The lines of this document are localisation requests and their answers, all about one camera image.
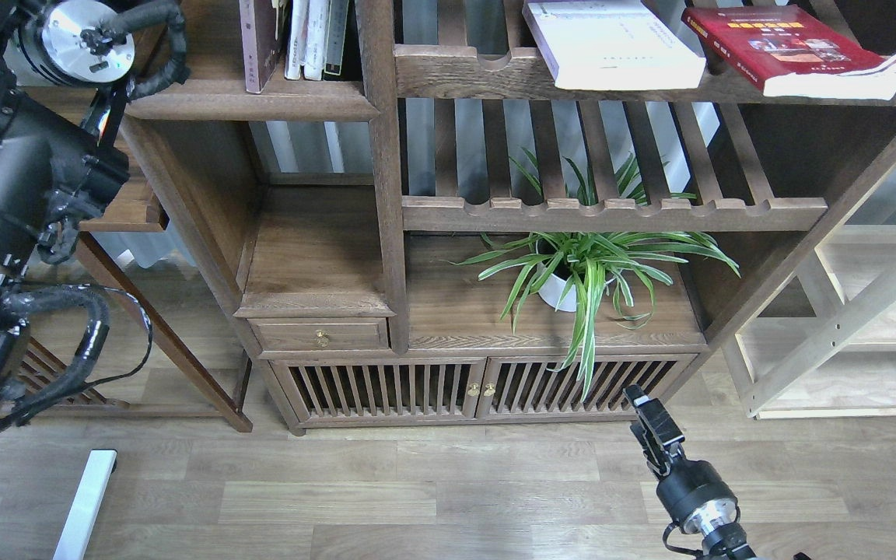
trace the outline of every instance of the spider plant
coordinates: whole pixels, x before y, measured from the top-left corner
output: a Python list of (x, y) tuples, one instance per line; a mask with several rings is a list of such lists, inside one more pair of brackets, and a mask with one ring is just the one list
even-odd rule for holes
[[(537, 171), (537, 160), (525, 149), (527, 158)], [(593, 174), (584, 175), (576, 164), (566, 157), (579, 181), (576, 196), (580, 202), (597, 203), (597, 191), (593, 183)], [(541, 191), (541, 182), (537, 174), (531, 173), (516, 160), (513, 160), (521, 174)], [(647, 203), (644, 187), (640, 181), (637, 159), (632, 155), (619, 166), (616, 173), (618, 192), (621, 196), (635, 199), (640, 205)], [(566, 184), (566, 192), (572, 196), (572, 189)], [(597, 350), (595, 323), (597, 312), (605, 295), (611, 297), (614, 311), (622, 316), (622, 326), (628, 329), (644, 327), (655, 312), (655, 283), (667, 286), (673, 284), (673, 278), (665, 271), (653, 266), (653, 263), (688, 262), (681, 255), (694, 255), (719, 260), (725, 263), (736, 274), (739, 265), (718, 248), (717, 242), (706, 233), (686, 233), (685, 231), (668, 231), (668, 233), (529, 233), (516, 241), (495, 245), (485, 234), (483, 240), (490, 250), (467, 259), (458, 265), (477, 264), (491, 261), (515, 251), (523, 251), (518, 257), (510, 258), (483, 270), (478, 278), (485, 280), (498, 272), (518, 269), (516, 280), (509, 291), (507, 302), (500, 314), (500, 319), (511, 314), (511, 325), (516, 332), (516, 324), (520, 309), (527, 297), (537, 294), (554, 273), (566, 276), (565, 291), (562, 298), (570, 291), (576, 291), (576, 319), (572, 326), (572, 340), (566, 351), (565, 361), (559, 369), (568, 368), (576, 362), (579, 355), (579, 372), (577, 379), (583, 380), (581, 401), (593, 385), (593, 360)], [(636, 278), (648, 292), (650, 310), (637, 315), (625, 315), (625, 308), (635, 306), (630, 280)]]

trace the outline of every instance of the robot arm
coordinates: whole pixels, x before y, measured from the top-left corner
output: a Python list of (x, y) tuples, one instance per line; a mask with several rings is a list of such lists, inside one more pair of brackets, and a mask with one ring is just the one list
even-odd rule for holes
[[(131, 32), (156, 24), (167, 24), (172, 54), (152, 78), (134, 82)], [(50, 81), (96, 89), (81, 125), (18, 88), (3, 59), (11, 40)], [(125, 104), (187, 76), (184, 17), (174, 0), (121, 13), (97, 0), (0, 0), (0, 407), (16, 401), (4, 418), (9, 423), (28, 422), (85, 386), (109, 321), (104, 298), (85, 288), (21, 292), (33, 251), (51, 264), (71, 256), (79, 221), (101, 216), (128, 180), (128, 158), (114, 148)], [(71, 368), (36, 396), (22, 397), (10, 380), (30, 316), (75, 306), (89, 311), (89, 322)]]
[[(626, 387), (625, 396), (638, 414), (632, 432), (659, 482), (655, 493), (672, 519), (662, 536), (666, 548), (699, 559), (757, 558), (739, 524), (739, 500), (718, 471), (707, 461), (687, 459), (683, 432), (658, 398), (648, 397), (636, 385)], [(669, 535), (676, 528), (702, 535), (703, 550), (670, 546)]]

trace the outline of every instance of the book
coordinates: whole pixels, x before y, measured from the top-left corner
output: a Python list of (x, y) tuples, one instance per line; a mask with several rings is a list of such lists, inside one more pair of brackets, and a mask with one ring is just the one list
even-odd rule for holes
[(324, 78), (324, 57), (327, 56), (327, 16), (331, 0), (310, 0), (306, 11), (306, 53), (303, 55), (303, 78)]
[(324, 75), (341, 75), (345, 63), (345, 38), (348, 36), (348, 5), (351, 0), (331, 0), (327, 15), (327, 52), (324, 54)]
[(240, 0), (244, 88), (260, 93), (282, 56), (288, 0)]
[(683, 21), (764, 96), (889, 100), (896, 54), (884, 60), (797, 6), (687, 8)]
[(306, 14), (310, 0), (292, 0), (292, 22), (289, 25), (289, 49), (285, 53), (285, 79), (303, 77), (306, 56)]
[(523, 17), (557, 88), (690, 89), (704, 74), (641, 0), (529, 1)]

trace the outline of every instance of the white flower pot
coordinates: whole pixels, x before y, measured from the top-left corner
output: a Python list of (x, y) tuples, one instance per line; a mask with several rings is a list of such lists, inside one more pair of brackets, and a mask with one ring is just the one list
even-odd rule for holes
[(576, 287), (573, 286), (569, 288), (569, 293), (565, 294), (565, 298), (562, 298), (562, 301), (559, 301), (559, 298), (562, 297), (562, 291), (565, 290), (565, 284), (568, 283), (569, 280), (565, 280), (555, 276), (552, 274), (548, 276), (548, 280), (544, 281), (544, 286), (541, 286), (541, 290), (537, 291), (538, 296), (540, 296), (545, 303), (558, 309), (558, 311), (576, 311)]

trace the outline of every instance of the cabinet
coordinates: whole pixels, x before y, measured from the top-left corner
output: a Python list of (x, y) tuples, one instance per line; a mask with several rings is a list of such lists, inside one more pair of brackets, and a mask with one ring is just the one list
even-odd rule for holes
[[(864, 46), (896, 50), (896, 2), (801, 4)], [(634, 379), (631, 364), (654, 396), (672, 394), (896, 162), (896, 98), (766, 100), (732, 71), (708, 73), (700, 88), (684, 92), (559, 91), (523, 27), (520, 1), (492, 5), (504, 15), (502, 56), (466, 46), (461, 0), (438, 3), (438, 45), (398, 39), (410, 24), (401, 21), (400, 2), (358, 0), (363, 82), (276, 78), (250, 96), (235, 3), (187, 0), (192, 77), (128, 109), (122, 131), (132, 152), (295, 433), (370, 422), (625, 417), (618, 395)], [(406, 98), (434, 99), (430, 194), (404, 187)], [(457, 172), (458, 98), (481, 106), (485, 188)], [(511, 189), (504, 100), (527, 100), (544, 196)], [(575, 100), (600, 205), (565, 196), (550, 100)], [(646, 102), (669, 103), (694, 201), (669, 198)], [(694, 102), (715, 104), (722, 127), (710, 145)], [(616, 198), (601, 103), (623, 109), (648, 206)], [(373, 180), (268, 184), (247, 124), (267, 120), (366, 121)], [(609, 366), (604, 393), (579, 408), (565, 402), (562, 383), (570, 380), (541, 375), (565, 350), (572, 318), (529, 303), (512, 333), (497, 320), (508, 279), (476, 284), (474, 270), (448, 263), (480, 250), (465, 233), (680, 229), (715, 233), (743, 276), (715, 263), (670, 267), (676, 283), (659, 288), (658, 314), (637, 331), (604, 311), (597, 327), (597, 354), (607, 357), (597, 368)], [(348, 327), (348, 338), (338, 345), (327, 325)], [(270, 326), (288, 334), (267, 334)], [(314, 343), (317, 332), (326, 345)], [(490, 383), (491, 396), (468, 396)], [(566, 393), (556, 404), (558, 387)]]

